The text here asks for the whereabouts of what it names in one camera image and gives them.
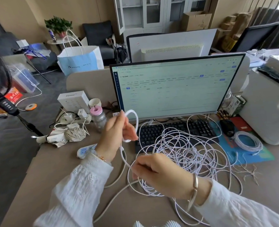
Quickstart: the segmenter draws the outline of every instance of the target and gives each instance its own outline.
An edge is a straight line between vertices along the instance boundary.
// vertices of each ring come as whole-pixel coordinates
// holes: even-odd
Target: keyboard
[[[135,152],[138,153],[141,150],[139,141],[141,142],[141,146],[149,146],[151,144],[155,143],[155,140],[158,136],[160,136],[164,130],[164,127],[169,128],[166,131],[171,131],[174,128],[184,131],[188,133],[187,129],[187,122],[168,122],[161,124],[155,124],[150,126],[143,126],[141,127],[140,134],[139,129],[137,131],[138,137],[140,137],[139,140],[135,141]],[[213,130],[213,128],[210,126],[209,122],[207,120],[191,120],[188,121],[188,126],[190,130],[190,134],[192,135],[198,135],[206,138],[214,138],[216,137],[216,134]],[[201,138],[203,141],[208,142],[209,144],[213,144],[214,142],[208,139]],[[215,142],[219,142],[218,138],[213,139]],[[196,145],[198,143],[195,139],[190,139],[190,142],[192,145]],[[152,147],[148,148],[148,152],[151,152],[153,150]]]

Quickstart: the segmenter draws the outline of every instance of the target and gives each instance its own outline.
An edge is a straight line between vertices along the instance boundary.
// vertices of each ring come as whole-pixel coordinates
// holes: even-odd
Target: white sleeve
[[[34,227],[93,226],[93,214],[112,170],[112,166],[89,153],[53,189],[51,209],[35,220]]]
[[[279,214],[212,181],[209,197],[195,206],[212,227],[279,226]]]

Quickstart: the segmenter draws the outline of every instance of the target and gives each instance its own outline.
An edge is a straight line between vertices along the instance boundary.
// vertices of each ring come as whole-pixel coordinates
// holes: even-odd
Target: hand
[[[109,119],[106,123],[95,151],[98,155],[104,157],[107,162],[111,162],[122,143],[122,137],[125,140],[132,141],[138,139],[135,128],[129,123],[124,111],[121,111],[118,116]]]
[[[144,179],[158,192],[172,198],[190,199],[194,176],[176,165],[164,154],[139,156],[132,165],[132,177]],[[212,184],[198,178],[198,194],[195,203],[202,205],[208,198]]]

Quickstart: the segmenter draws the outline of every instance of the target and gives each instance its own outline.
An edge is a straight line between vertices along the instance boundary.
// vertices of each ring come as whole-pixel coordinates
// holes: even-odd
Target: computer monitor
[[[208,56],[216,29],[127,36],[132,63]]]
[[[139,119],[216,113],[244,56],[111,65],[119,107],[133,109]]]

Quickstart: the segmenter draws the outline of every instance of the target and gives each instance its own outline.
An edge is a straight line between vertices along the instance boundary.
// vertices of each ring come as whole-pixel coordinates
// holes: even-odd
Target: silver bangle bracelet
[[[194,190],[192,192],[191,198],[190,198],[189,203],[188,203],[187,212],[189,212],[190,208],[192,207],[192,205],[195,201],[196,195],[197,195],[197,188],[198,188],[197,174],[194,173],[193,177],[194,177],[194,182],[193,182]]]

